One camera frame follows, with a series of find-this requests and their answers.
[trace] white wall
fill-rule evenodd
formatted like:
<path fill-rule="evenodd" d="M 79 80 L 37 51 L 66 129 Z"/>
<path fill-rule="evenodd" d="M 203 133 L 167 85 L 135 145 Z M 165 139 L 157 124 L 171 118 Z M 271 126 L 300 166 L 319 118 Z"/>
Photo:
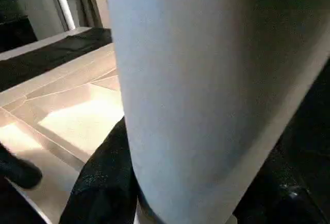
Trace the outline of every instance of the white wall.
<path fill-rule="evenodd" d="M 19 0 L 38 40 L 64 32 L 54 0 Z"/>

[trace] black mat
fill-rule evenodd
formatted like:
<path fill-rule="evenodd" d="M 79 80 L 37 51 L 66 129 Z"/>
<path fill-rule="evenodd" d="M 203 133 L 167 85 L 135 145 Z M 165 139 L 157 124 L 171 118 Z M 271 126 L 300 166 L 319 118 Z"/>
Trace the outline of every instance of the black mat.
<path fill-rule="evenodd" d="M 91 28 L 40 49 L 0 61 L 0 92 L 111 42 L 110 29 Z"/>

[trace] curtain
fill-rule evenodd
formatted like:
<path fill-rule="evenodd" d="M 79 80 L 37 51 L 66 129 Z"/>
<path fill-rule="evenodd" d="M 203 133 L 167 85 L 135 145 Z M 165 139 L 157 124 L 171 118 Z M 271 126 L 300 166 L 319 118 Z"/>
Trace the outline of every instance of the curtain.
<path fill-rule="evenodd" d="M 81 27 L 103 27 L 96 0 L 76 0 Z"/>

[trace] beige surface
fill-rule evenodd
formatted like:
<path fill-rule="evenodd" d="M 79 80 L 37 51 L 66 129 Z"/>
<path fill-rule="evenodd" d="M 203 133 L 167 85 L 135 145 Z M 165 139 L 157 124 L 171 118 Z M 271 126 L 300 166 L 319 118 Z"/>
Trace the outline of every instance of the beige surface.
<path fill-rule="evenodd" d="M 8 51 L 0 60 L 86 29 Z M 15 187 L 47 223 L 58 223 L 79 171 L 123 116 L 119 91 L 89 83 L 101 79 L 119 89 L 110 79 L 116 75 L 109 44 L 0 93 L 0 141 L 44 174 L 33 191 Z"/>
<path fill-rule="evenodd" d="M 19 158 L 37 165 L 43 173 L 41 183 L 32 191 L 16 187 L 48 223 L 58 223 L 79 172 L 54 156 L 32 137 L 29 127 L 0 109 L 0 141 Z"/>

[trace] white pole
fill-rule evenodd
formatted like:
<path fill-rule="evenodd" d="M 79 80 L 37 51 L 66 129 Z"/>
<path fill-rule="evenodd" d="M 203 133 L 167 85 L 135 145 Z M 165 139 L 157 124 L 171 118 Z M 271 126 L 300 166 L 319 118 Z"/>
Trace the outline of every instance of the white pole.
<path fill-rule="evenodd" d="M 67 0 L 58 0 L 61 6 L 61 9 L 63 11 L 63 15 L 65 18 L 65 21 L 68 25 L 69 30 L 73 30 L 76 28 L 74 25 L 73 17 L 69 8 L 69 4 Z"/>
<path fill-rule="evenodd" d="M 146 201 L 225 223 L 326 61 L 329 0 L 108 1 Z"/>

